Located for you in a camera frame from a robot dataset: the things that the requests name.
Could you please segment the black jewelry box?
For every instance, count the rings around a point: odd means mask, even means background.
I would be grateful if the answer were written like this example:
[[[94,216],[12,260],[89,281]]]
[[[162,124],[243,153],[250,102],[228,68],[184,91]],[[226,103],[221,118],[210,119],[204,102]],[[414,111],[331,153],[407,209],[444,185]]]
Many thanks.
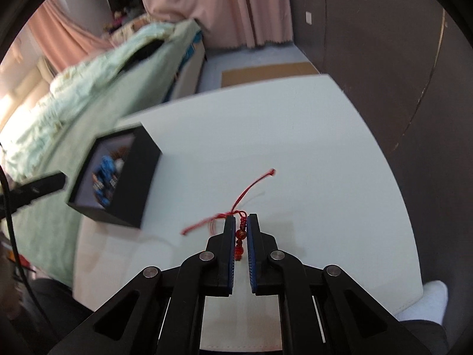
[[[97,222],[139,228],[160,156],[141,124],[97,137],[67,205]]]

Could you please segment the green bed sheet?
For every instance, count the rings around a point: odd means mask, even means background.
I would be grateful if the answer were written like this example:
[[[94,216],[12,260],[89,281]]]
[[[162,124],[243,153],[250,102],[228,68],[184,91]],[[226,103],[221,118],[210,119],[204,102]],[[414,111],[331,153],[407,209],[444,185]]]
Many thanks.
[[[183,62],[190,56],[192,45],[201,38],[200,29],[169,82],[157,62],[158,46],[148,45],[139,51],[99,98],[55,136],[35,174],[22,181],[14,180],[16,184],[25,183],[57,171],[67,176],[63,191],[36,200],[13,217],[20,254],[49,277],[67,286],[74,282],[74,258],[82,216],[67,205],[67,198],[90,146],[99,135],[113,131],[122,118],[162,104]]]

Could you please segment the light green duvet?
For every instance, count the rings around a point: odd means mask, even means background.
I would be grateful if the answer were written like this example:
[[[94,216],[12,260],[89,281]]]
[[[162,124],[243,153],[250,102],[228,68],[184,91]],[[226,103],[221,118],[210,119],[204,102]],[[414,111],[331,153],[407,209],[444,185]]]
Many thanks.
[[[18,108],[1,130],[3,169],[15,181],[32,177],[55,136],[99,98],[133,56],[148,45],[158,46],[157,62],[169,82],[199,34],[200,27],[191,19],[152,22],[116,48],[57,74],[46,95],[31,108]]]

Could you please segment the flat brown cardboard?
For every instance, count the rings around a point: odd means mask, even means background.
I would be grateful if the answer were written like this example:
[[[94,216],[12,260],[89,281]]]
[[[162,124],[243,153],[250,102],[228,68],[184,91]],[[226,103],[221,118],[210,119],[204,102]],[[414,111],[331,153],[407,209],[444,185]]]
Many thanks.
[[[271,64],[260,67],[247,67],[223,71],[221,87],[256,83],[270,79],[317,75],[318,70],[310,62]]]

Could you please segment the pink curtain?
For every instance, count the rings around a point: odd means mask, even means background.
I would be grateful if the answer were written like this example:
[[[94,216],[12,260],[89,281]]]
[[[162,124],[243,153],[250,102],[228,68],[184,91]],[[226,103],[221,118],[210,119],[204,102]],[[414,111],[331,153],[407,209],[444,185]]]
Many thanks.
[[[289,0],[143,0],[143,4],[160,21],[195,20],[208,48],[254,48],[294,38]]]
[[[109,40],[93,35],[74,22],[58,0],[45,0],[27,26],[57,72],[114,47]]]

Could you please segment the white sock foot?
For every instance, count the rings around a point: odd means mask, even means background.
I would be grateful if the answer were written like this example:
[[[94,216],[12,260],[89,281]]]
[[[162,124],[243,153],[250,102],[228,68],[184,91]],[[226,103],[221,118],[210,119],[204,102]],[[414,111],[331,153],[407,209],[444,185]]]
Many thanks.
[[[433,280],[422,287],[422,297],[395,317],[398,321],[430,321],[443,324],[448,304],[448,288],[441,280]]]

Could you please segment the white wall socket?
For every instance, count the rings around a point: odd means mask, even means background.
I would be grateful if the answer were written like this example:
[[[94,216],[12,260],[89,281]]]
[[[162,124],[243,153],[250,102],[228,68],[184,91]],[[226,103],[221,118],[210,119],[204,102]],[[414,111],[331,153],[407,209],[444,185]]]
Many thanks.
[[[313,24],[313,20],[312,20],[312,14],[308,11],[305,12],[305,22],[308,24],[308,25],[312,25]]]

